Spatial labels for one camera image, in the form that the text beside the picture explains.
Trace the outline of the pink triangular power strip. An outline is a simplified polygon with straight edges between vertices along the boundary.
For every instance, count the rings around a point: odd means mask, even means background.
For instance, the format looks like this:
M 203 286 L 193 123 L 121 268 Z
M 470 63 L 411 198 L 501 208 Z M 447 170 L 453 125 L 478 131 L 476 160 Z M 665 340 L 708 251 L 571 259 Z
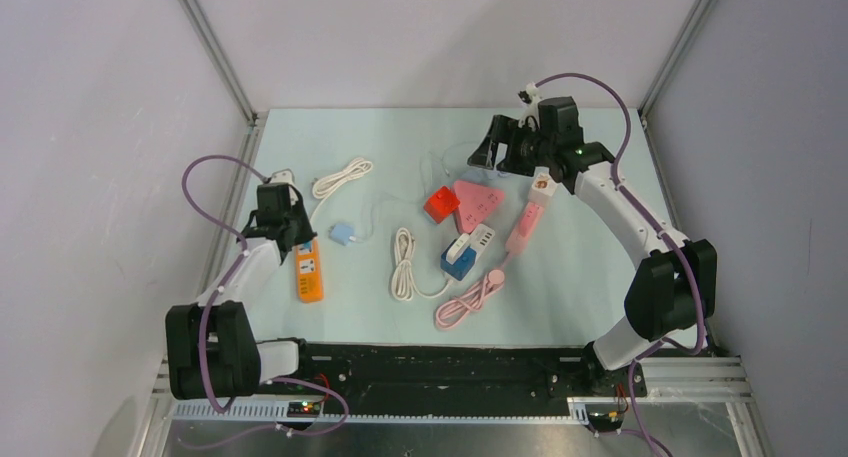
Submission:
M 452 190 L 459 200 L 454 219 L 460 233 L 472 233 L 505 199 L 501 189 L 466 180 L 456 180 Z

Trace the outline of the red cube socket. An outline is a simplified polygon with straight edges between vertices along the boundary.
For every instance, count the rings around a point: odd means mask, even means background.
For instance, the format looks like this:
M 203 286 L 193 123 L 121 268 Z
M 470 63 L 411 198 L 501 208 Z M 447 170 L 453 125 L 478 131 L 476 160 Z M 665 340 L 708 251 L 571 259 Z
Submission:
M 460 200 L 447 186 L 440 187 L 428 197 L 423 205 L 425 214 L 435 223 L 440 224 L 459 208 Z

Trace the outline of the white plug adapter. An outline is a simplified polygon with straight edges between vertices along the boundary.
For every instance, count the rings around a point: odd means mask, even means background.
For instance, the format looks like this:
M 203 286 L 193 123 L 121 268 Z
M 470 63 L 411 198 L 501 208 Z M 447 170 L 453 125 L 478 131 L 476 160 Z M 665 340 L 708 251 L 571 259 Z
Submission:
M 469 234 L 460 234 L 451 245 L 445 250 L 443 260 L 448 265 L 456 265 L 462 262 L 473 264 L 476 259 L 476 253 L 470 248 Z

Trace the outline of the dark blue cube socket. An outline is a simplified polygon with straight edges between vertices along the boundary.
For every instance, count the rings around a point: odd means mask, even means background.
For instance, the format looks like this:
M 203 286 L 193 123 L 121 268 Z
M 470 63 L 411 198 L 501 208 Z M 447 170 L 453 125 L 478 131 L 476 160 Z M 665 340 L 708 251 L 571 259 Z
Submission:
M 477 252 L 469 245 L 454 240 L 441 254 L 440 268 L 449 277 L 462 281 L 475 264 Z

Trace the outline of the small light blue charger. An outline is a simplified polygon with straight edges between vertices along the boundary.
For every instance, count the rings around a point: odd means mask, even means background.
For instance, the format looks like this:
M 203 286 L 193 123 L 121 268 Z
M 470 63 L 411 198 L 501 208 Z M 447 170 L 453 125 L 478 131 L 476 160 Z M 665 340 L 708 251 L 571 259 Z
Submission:
M 335 224 L 329 232 L 329 238 L 333 242 L 342 246 L 358 243 L 360 241 L 359 237 L 355 233 L 355 229 L 346 223 Z

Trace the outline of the orange power strip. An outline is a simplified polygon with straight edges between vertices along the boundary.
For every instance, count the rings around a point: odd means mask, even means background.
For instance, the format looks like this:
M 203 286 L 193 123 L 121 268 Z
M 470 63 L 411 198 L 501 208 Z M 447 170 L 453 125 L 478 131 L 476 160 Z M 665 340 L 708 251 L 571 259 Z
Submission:
M 324 299 L 324 286 L 318 241 L 313 239 L 296 248 L 295 272 L 297 295 L 303 303 Z

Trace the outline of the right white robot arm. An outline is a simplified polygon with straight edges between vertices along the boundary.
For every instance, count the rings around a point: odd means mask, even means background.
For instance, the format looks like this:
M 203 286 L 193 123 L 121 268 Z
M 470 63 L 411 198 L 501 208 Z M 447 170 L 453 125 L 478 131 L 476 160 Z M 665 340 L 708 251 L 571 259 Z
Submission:
M 706 239 L 693 241 L 662 221 L 631 191 L 618 162 L 601 143 L 586 142 L 571 97 L 523 94 L 519 118 L 496 115 L 472 167 L 533 176 L 539 168 L 590 207 L 617 238 L 635 267 L 623 317 L 590 342 L 580 371 L 584 387 L 598 395 L 621 380 L 620 368 L 671 343 L 671 334 L 693 328 L 699 352 L 706 320 L 715 310 L 717 252 Z

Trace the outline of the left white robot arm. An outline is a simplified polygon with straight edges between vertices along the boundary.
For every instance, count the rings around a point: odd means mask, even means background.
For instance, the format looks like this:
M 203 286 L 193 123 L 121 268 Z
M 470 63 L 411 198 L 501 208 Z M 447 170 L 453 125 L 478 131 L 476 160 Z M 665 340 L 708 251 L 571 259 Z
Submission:
M 206 358 L 214 397 L 251 396 L 277 380 L 292 393 L 314 383 L 314 364 L 283 341 L 259 349 L 248 308 L 262 294 L 285 257 L 316 236 L 297 188 L 285 182 L 257 187 L 257 208 L 242 231 L 247 248 L 238 268 L 224 272 L 195 302 L 172 307 L 165 317 L 170 390 L 178 400 L 206 399 L 201 358 Z

